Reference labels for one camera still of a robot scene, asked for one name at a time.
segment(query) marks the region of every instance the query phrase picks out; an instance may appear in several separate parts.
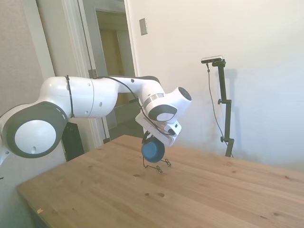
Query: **black metal stand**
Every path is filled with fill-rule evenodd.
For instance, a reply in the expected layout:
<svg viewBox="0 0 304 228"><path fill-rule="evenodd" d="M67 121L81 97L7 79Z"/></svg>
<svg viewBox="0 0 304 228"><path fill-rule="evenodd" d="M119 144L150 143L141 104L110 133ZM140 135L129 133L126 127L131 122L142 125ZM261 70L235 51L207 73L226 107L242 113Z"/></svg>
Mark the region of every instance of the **black metal stand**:
<svg viewBox="0 0 304 228"><path fill-rule="evenodd" d="M218 100L218 104L222 103L226 105L226 117L225 117L225 135L224 138L221 136L221 142L226 142L227 149L225 156L231 157L232 147L234 139L230 139L230 120L231 120L231 100L227 100L226 97L226 86L225 86L225 76L224 76L224 67L226 65L225 60L212 63L213 67L218 67L218 76L219 76L219 87L221 99Z"/></svg>
<svg viewBox="0 0 304 228"><path fill-rule="evenodd" d="M161 160L161 162L162 162L162 161L165 162L165 163L167 163L168 166L171 166L171 163L169 162L168 159ZM144 164L144 157L143 157L143 156L142 156L142 162L143 162L143 166L144 166L145 168L150 167L150 168L156 169L159 173L163 173L163 172L162 172L162 169L161 169L158 165L157 165L156 167L150 166L150 165L145 165L145 164Z"/></svg>

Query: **doorway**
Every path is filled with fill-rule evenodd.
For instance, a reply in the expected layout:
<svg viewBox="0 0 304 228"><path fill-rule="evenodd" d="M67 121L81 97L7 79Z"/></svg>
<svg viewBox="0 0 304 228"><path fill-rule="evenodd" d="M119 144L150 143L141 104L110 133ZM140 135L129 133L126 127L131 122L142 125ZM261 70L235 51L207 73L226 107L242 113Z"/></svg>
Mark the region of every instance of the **doorway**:
<svg viewBox="0 0 304 228"><path fill-rule="evenodd" d="M96 17L107 75L135 76L126 14L96 10ZM106 116L111 140L124 134L143 137L143 128L135 121L140 112L137 99L118 94L115 108Z"/></svg>

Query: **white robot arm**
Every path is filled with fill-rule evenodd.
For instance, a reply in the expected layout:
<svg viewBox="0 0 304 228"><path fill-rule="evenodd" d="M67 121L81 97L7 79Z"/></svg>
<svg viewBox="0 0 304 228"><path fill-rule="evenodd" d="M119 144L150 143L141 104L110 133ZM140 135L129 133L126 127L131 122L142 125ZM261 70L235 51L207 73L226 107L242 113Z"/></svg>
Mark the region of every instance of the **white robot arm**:
<svg viewBox="0 0 304 228"><path fill-rule="evenodd" d="M152 76L51 77L35 103L14 107L0 118L0 165L10 152L25 158L49 154L60 142L68 118L104 117L113 110L118 93L129 92L143 105L136 121L171 146L181 131L177 119L191 103L184 88L165 94Z"/></svg>

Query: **light switch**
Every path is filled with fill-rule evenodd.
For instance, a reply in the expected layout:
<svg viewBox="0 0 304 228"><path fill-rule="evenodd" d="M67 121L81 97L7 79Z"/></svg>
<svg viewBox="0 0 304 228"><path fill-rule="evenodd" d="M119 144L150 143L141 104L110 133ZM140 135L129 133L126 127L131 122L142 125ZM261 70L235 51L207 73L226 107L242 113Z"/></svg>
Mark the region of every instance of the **light switch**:
<svg viewBox="0 0 304 228"><path fill-rule="evenodd" d="M142 36L148 34L146 18L139 20L139 26L141 28Z"/></svg>

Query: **floor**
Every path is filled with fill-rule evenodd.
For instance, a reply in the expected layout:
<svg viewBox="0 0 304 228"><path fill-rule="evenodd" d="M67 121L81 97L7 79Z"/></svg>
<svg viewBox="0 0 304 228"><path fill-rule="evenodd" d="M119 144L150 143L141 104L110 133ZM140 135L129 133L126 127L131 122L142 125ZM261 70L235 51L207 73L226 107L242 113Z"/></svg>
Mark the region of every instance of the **floor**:
<svg viewBox="0 0 304 228"><path fill-rule="evenodd" d="M134 119L123 122L117 127L114 127L109 130L111 140L116 139L124 134L134 136L134 137L143 137L143 127L141 127Z"/></svg>

